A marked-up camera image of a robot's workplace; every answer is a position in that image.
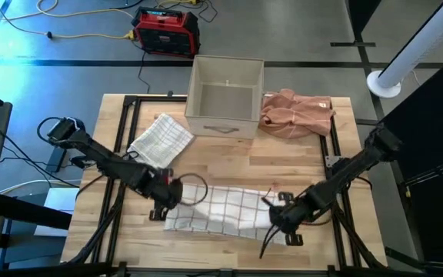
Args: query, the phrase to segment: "open box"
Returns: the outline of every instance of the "open box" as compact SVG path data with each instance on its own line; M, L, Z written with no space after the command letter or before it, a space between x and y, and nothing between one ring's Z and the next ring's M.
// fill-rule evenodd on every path
M253 139L263 84L261 59L196 55L185 106L191 133Z

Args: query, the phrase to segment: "portable generator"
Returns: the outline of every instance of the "portable generator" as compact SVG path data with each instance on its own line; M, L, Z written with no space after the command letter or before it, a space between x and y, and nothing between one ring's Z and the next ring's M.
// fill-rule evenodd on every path
M140 7L131 23L147 53L187 58L198 54L198 18L192 12Z

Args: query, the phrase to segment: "concrete floor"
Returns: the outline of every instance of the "concrete floor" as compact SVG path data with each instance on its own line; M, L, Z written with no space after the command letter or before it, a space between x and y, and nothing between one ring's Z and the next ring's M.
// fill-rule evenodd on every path
M199 22L201 53L263 58L266 61L360 62L356 48L332 48L329 42L352 42L353 34L344 0L212 0L218 17L212 23ZM376 42L367 48L371 62L389 62L416 32L442 0L383 1L363 31L365 42ZM51 0L44 1L49 7ZM98 8L121 6L123 0L61 0L52 12L65 14ZM155 5L144 0L144 6ZM13 0L6 15L13 17L35 12L33 1ZM50 18L45 15L25 18L14 23L40 32L71 35L107 33L124 35L130 18L118 12L83 15L72 18ZM131 42L106 38L54 39L13 29L0 22L0 98L14 105L8 135L34 160L47 161L52 147L35 134L37 124L48 116L73 116L93 132L98 109L105 93L145 93L133 66L38 66L18 65L27 59L38 60L110 60L138 61L142 51ZM184 60L160 55L146 55L145 60ZM443 43L426 62L443 62ZM172 90L184 94L188 88L189 67L145 67L142 78L152 86L150 93L165 94ZM420 83L435 74L436 69L416 70ZM403 81L403 91L393 99L381 99L389 113L416 88L413 75ZM302 95L351 97L355 117L376 119L365 74L361 68L266 68L265 89L278 91L293 88ZM369 127L359 126L361 139ZM0 165L0 190L42 177L32 168L15 166L20 161ZM63 179L80 179L78 169L68 168L58 174ZM378 165L370 171L373 196L381 235L386 246L416 256L398 192L389 165ZM19 190L18 194L38 193L47 189L40 183ZM390 265L405 267L395 261Z

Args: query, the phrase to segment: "butcher block tabletop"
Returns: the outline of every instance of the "butcher block tabletop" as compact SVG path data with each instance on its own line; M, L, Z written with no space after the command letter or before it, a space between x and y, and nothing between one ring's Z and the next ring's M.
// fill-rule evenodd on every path
M114 148L122 103L125 95L108 94L102 99L93 139L109 149ZM352 157L361 150L350 98L331 98L336 112L335 124L341 154ZM136 137L142 134L163 112L188 129L184 102L142 102ZM122 153L127 149L133 108L125 124ZM328 138L329 152L332 153ZM261 130L253 140L240 138L195 138L172 163L175 176L195 172L209 185L234 186L268 191L273 185L281 191L299 193L309 185L325 179L318 135L283 139ZM94 169L85 170L82 185L99 176ZM68 230L62 261L68 261L90 239L98 225L105 193L106 178L86 189L76 202ZM386 264L384 246L375 214L370 187L361 180L349 190L355 229L368 249ZM326 270L338 267L332 223L320 226L301 225L303 246L270 244L259 259L261 242L228 235L164 231L164 222L148 220L153 200L144 199L126 189L122 217L115 247L114 264L127 262L128 267L158 269L281 269ZM319 221L324 221L324 214ZM347 263L351 265L348 237L343 228ZM104 235L100 261L105 261L110 228Z

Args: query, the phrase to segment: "dish towel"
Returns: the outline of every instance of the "dish towel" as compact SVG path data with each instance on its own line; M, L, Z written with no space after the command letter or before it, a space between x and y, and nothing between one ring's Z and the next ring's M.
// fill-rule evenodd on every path
M204 194L203 185L185 183L182 201L193 203ZM271 227L269 207L261 200L266 194L266 199L274 205L284 204L274 192L209 185L203 202L194 206L179 204L168 212L165 230L235 235L262 241ZM271 242L285 245L285 234L278 232Z
M145 132L129 146L136 152L136 162L164 169L194 138L182 125L162 113Z
M334 114L331 97L300 96L285 88L265 98L259 128L283 139L301 138L312 133L327 135Z

